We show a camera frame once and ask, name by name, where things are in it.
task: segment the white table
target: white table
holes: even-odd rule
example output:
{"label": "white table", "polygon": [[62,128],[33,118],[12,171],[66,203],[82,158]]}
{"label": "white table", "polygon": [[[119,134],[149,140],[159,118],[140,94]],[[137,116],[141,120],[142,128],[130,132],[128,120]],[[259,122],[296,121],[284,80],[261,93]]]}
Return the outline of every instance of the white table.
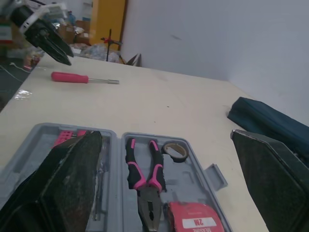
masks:
{"label": "white table", "polygon": [[[216,195],[234,232],[267,232],[254,205],[230,139],[238,126],[226,113],[238,97],[229,82],[130,67],[85,58],[72,66],[45,56],[21,86],[29,98],[12,99],[0,113],[0,166],[4,166],[34,125],[43,122],[182,137],[203,168],[219,166],[228,187]],[[53,71],[120,80],[119,85],[56,83]]]}

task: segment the tape measure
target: tape measure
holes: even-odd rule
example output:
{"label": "tape measure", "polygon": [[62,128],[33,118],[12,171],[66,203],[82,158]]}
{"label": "tape measure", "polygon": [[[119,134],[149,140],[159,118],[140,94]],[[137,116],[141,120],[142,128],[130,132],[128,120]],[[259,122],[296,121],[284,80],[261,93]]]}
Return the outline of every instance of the tape measure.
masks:
{"label": "tape measure", "polygon": [[170,202],[167,214],[171,232],[225,232],[217,213],[206,204]]}

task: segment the screwdriver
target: screwdriver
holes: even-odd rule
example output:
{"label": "screwdriver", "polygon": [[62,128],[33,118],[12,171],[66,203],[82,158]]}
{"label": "screwdriver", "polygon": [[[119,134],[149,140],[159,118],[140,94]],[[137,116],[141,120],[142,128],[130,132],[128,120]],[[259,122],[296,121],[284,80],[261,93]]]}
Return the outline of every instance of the screwdriver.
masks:
{"label": "screwdriver", "polygon": [[102,80],[102,79],[91,79],[88,76],[82,76],[73,73],[65,73],[65,72],[53,72],[52,80],[56,82],[72,82],[72,83],[85,83],[87,84],[89,81],[91,82],[100,82],[107,84],[119,84],[117,80]]}

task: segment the toolbox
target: toolbox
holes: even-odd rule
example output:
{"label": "toolbox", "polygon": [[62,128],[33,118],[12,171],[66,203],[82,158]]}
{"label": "toolbox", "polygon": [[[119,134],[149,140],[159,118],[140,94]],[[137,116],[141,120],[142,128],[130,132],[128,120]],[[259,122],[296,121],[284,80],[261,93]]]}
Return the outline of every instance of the toolbox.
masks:
{"label": "toolbox", "polygon": [[[217,213],[224,231],[232,232],[215,196],[215,191],[227,185],[224,177],[214,164],[203,170],[185,139],[133,132],[117,138],[111,130],[53,123],[36,125],[0,173],[0,209],[16,188],[38,169],[64,131],[75,135],[81,131],[100,131],[108,142],[108,152],[102,155],[101,160],[104,165],[103,181],[102,185],[98,186],[102,189],[101,209],[96,220],[90,214],[86,231],[143,232],[138,213],[137,192],[129,189],[129,170],[125,159],[126,142],[129,138],[135,138],[135,159],[145,176],[151,168],[152,158],[148,149],[151,140],[156,141],[159,149],[165,143],[173,142],[180,144],[188,152],[188,158],[182,163],[176,163],[169,155],[163,154],[163,174],[167,191],[160,194],[162,203],[206,204]],[[158,231],[170,231],[169,220],[164,213],[161,214]]]}

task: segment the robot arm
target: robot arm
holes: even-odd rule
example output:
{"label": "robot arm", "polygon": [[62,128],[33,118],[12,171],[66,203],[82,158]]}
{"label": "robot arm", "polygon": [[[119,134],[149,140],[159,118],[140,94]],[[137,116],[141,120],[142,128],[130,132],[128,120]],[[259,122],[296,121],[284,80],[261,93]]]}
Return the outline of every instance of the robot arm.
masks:
{"label": "robot arm", "polygon": [[54,60],[71,65],[67,56],[73,57],[70,46],[65,43],[56,31],[56,28],[48,21],[42,19],[42,13],[47,10],[45,6],[37,12],[33,12],[22,0],[0,0],[0,15],[6,16],[19,27],[19,31],[26,40],[35,47],[40,47]]}

